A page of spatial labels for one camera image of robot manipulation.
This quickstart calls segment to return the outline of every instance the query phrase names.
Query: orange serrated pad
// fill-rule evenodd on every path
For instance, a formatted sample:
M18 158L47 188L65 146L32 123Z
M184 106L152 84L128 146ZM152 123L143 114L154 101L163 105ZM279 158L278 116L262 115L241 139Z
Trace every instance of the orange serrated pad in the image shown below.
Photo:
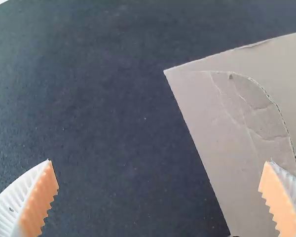
M281 180L269 162L265 162L258 191L270 207L275 229L281 237L296 236L296 210Z
M45 167L33 188L28 202L20 218L20 226L26 237L41 235L41 227L45 225L44 218L51 209L50 203L54 201L59 189L51 161Z

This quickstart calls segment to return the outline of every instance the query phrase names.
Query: dark carpet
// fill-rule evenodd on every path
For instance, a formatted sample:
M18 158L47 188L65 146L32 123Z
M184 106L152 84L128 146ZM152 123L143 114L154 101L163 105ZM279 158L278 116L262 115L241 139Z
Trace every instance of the dark carpet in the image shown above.
M43 236L225 237L163 70L296 32L296 0L0 5L0 192L49 158Z

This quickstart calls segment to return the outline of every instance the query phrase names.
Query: dark gray surface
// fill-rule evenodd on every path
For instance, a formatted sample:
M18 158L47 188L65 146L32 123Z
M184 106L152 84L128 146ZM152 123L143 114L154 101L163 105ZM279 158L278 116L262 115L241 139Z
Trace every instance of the dark gray surface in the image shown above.
M295 31L294 0L4 3L0 192L49 158L43 236L226 236L162 71Z

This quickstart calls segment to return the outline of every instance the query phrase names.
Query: cardboard sheet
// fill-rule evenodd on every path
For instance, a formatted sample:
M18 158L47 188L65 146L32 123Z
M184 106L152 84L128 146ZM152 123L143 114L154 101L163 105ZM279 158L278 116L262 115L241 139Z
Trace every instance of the cardboard sheet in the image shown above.
M257 188L266 160L296 176L296 34L187 63L165 75L231 234L278 236Z

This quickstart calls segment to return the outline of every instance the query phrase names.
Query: cardboard corner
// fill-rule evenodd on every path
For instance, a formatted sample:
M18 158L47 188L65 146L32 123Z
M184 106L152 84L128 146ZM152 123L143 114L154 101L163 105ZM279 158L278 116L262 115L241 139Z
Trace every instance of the cardboard corner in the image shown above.
M231 234L278 236L257 189L267 160L296 176L296 33L164 74Z

